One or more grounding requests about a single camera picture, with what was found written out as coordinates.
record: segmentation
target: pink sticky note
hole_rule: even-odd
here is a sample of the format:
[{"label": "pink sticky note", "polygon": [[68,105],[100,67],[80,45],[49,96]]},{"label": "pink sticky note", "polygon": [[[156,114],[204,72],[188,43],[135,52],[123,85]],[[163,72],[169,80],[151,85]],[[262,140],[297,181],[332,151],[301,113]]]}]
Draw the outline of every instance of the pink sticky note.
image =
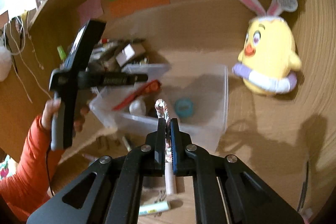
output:
[{"label": "pink sticky note", "polygon": [[81,25],[90,18],[98,18],[104,14],[100,0],[87,0],[77,8]]}]

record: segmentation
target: plush toy eye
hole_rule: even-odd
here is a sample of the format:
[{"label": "plush toy eye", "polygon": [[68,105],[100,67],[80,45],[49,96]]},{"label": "plush toy eye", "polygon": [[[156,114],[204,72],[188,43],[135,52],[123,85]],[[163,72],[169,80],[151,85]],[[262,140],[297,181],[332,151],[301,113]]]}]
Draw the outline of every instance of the plush toy eye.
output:
[{"label": "plush toy eye", "polygon": [[257,45],[260,41],[260,32],[256,31],[253,35],[253,45]]}]

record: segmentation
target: orange beak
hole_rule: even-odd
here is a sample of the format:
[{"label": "orange beak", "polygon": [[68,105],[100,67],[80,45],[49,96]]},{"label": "orange beak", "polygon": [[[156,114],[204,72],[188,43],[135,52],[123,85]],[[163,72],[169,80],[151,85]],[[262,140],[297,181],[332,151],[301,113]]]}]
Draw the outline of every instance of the orange beak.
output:
[{"label": "orange beak", "polygon": [[248,44],[244,50],[245,56],[253,56],[255,54],[255,49],[252,48],[251,44]]}]

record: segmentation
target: yellow plush toy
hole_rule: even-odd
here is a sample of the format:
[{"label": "yellow plush toy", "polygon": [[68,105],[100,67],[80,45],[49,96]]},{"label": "yellow plush toy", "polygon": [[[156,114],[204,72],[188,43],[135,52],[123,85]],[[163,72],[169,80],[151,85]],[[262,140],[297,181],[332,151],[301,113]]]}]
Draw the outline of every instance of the yellow plush toy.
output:
[{"label": "yellow plush toy", "polygon": [[263,95],[292,91],[297,78],[293,70],[301,68],[295,53],[293,34],[286,21],[279,17],[284,10],[297,9],[297,0],[272,0],[265,12],[258,0],[240,0],[259,17],[250,21],[244,49],[232,72],[243,78],[247,88]]}]

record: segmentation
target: green marker cap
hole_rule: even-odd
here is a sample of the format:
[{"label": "green marker cap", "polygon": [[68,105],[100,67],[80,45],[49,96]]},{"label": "green marker cap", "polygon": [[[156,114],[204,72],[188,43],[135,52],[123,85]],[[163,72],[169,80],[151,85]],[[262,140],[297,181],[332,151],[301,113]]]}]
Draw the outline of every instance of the green marker cap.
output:
[{"label": "green marker cap", "polygon": [[57,51],[58,51],[58,54],[59,54],[59,58],[61,58],[61,60],[64,61],[67,58],[67,54],[65,53],[63,47],[58,46]]}]

